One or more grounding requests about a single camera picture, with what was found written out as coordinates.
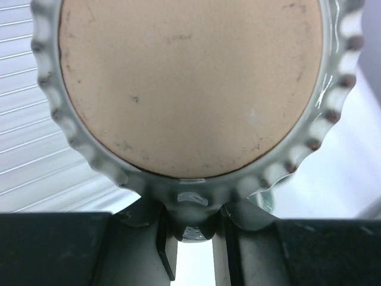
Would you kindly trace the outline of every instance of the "tan unglazed base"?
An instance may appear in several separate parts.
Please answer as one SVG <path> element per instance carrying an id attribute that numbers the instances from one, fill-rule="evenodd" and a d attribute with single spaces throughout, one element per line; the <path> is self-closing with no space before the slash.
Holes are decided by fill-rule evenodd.
<path id="1" fill-rule="evenodd" d="M 237 170 L 280 142 L 322 50 L 318 0 L 63 0 L 59 35 L 91 134 L 176 178 Z"/>

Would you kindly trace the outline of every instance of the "scalloped rim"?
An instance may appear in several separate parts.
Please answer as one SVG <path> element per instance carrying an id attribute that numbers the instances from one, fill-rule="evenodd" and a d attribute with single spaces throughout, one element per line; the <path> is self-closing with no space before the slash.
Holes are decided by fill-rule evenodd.
<path id="1" fill-rule="evenodd" d="M 207 200 L 208 206 L 217 206 L 265 191 L 287 178 L 321 146 L 329 129 L 339 120 L 343 102 L 355 85 L 355 67 L 363 45 L 364 1 L 320 0 L 323 54 L 316 86 L 302 116 L 282 141 L 253 163 L 217 177 L 175 179 L 141 171 L 98 142 L 70 102 L 58 47 L 61 3 L 62 0 L 32 0 L 31 3 L 32 50 L 38 64 L 38 84 L 49 101 L 53 120 L 63 130 L 70 146 L 86 158 L 92 169 L 118 186 L 140 195 L 148 194 L 166 205 L 179 202 L 174 190 L 182 193 L 197 189 L 196 194 Z"/>

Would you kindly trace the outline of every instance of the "fluted ceramic dish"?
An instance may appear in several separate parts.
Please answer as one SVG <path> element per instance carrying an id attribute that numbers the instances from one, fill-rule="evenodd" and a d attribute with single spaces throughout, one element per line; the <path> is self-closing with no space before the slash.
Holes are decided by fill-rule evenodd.
<path id="1" fill-rule="evenodd" d="M 52 118 L 64 131 L 70 146 L 94 170 L 120 187 L 162 201 L 168 209 L 179 203 L 219 209 L 227 201 L 265 191 L 287 178 L 306 156 L 320 147 L 325 134 L 339 120 L 345 97 L 355 85 L 355 67 L 363 45 L 363 1 L 320 0 L 323 47 L 316 84 L 300 118 L 274 148 L 247 166 L 219 176 L 181 179 L 147 172 L 102 145 L 74 109 L 60 63 L 61 2 L 33 0 L 31 4 L 35 25 L 32 50 L 38 63 L 38 84 L 48 98 Z"/>

